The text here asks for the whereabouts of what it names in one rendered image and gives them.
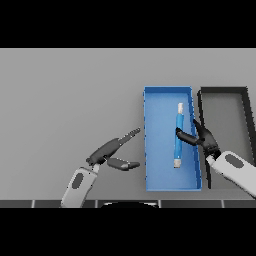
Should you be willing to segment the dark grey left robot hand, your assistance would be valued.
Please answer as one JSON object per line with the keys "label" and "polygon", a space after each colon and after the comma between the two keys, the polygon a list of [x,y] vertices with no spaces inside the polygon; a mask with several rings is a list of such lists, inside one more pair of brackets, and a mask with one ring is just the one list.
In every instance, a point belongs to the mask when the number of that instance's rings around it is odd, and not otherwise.
{"label": "dark grey left robot hand", "polygon": [[129,171],[131,169],[137,168],[140,166],[139,162],[130,162],[125,161],[119,158],[113,158],[113,155],[119,150],[121,146],[127,143],[131,138],[133,138],[136,134],[140,132],[140,129],[137,128],[135,130],[130,131],[122,138],[114,138],[101,147],[99,147],[96,151],[94,151],[87,159],[86,162],[90,166],[102,165],[107,163],[109,167],[112,167],[121,171]]}

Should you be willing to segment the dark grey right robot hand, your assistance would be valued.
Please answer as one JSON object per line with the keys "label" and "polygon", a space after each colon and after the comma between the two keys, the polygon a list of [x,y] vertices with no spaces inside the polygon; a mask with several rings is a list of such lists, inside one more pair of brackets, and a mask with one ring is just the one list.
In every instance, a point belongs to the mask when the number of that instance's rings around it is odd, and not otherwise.
{"label": "dark grey right robot hand", "polygon": [[176,136],[181,141],[186,142],[192,146],[201,146],[203,148],[205,157],[212,156],[213,159],[216,160],[221,155],[217,141],[207,128],[202,126],[196,120],[193,120],[193,123],[198,133],[197,137],[185,133],[181,128],[176,128]]}

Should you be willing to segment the dark grey bin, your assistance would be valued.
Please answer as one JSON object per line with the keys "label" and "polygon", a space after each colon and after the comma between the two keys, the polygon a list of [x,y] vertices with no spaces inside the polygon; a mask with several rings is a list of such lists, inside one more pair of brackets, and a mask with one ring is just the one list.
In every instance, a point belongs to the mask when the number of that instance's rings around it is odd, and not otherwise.
{"label": "dark grey bin", "polygon": [[197,97],[199,120],[220,150],[232,151],[256,167],[256,120],[248,88],[201,87]]}

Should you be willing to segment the blue bin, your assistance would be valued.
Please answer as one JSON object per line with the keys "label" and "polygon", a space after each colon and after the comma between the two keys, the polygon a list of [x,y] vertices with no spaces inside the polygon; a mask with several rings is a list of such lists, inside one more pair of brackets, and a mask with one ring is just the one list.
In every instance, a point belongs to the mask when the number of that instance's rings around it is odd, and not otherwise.
{"label": "blue bin", "polygon": [[144,153],[146,190],[200,191],[202,178],[197,146],[182,143],[181,167],[174,167],[175,128],[178,104],[183,104],[182,130],[196,135],[190,86],[145,86]]}

